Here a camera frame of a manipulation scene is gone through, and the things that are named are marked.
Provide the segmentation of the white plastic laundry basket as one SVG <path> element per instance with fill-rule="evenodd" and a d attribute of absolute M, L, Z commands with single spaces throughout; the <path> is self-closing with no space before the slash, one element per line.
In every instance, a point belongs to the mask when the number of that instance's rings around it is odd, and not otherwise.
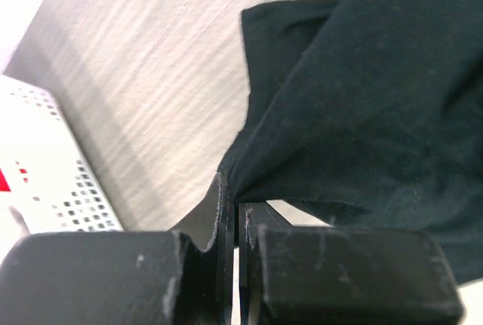
<path fill-rule="evenodd" d="M 1 77 L 1 159 L 29 171 L 27 189 L 1 192 L 1 244 L 59 231 L 121 231 L 54 97 Z"/>

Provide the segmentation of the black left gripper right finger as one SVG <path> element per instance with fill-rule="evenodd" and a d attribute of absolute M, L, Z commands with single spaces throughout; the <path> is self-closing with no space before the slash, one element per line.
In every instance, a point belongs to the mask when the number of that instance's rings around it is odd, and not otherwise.
<path fill-rule="evenodd" d="M 243 324 L 457 324 L 464 307 L 441 248 L 418 231 L 295 226 L 238 208 Z"/>

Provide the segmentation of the white and red garment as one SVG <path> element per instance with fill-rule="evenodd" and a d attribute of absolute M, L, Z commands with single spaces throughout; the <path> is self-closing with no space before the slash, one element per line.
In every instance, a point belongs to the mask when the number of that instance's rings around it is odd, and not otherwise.
<path fill-rule="evenodd" d="M 28 185 L 29 171 L 21 162 L 1 159 L 1 192 L 18 193 Z"/>

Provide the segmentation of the black t shirt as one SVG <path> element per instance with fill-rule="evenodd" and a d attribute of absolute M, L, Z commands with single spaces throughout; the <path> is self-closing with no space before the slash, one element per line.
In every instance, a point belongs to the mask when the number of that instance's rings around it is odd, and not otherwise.
<path fill-rule="evenodd" d="M 220 163 L 237 204 L 411 228 L 482 276 L 482 0 L 299 0 L 241 13 L 245 125 Z"/>

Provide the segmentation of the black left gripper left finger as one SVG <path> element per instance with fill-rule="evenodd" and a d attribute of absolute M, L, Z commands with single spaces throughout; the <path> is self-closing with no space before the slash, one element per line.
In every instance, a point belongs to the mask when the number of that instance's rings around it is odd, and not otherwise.
<path fill-rule="evenodd" d="M 169 231 L 30 235 L 1 265 L 3 324 L 227 324 L 228 187 Z"/>

